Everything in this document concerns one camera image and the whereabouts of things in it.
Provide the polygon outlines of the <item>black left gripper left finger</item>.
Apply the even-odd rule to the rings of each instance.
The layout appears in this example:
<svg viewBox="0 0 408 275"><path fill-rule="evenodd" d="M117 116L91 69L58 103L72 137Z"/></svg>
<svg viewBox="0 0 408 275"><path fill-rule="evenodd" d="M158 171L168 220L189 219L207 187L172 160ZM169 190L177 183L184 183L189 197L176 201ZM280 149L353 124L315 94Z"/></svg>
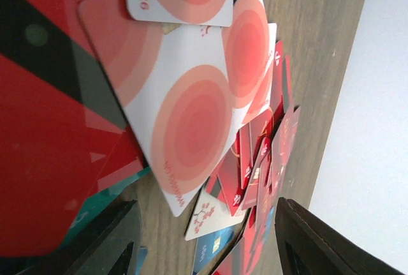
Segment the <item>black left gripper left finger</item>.
<svg viewBox="0 0 408 275"><path fill-rule="evenodd" d="M101 212L72 242L18 274L135 274L141 243L136 200Z"/></svg>

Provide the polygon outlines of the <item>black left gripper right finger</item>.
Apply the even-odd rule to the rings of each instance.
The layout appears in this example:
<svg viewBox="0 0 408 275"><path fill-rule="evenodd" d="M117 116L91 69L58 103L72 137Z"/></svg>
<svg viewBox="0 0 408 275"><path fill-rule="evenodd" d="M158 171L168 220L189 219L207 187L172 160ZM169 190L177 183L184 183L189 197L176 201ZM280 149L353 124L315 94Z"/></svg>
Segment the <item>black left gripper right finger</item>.
<svg viewBox="0 0 408 275"><path fill-rule="evenodd" d="M278 199L275 233L283 274L401 274L293 199Z"/></svg>

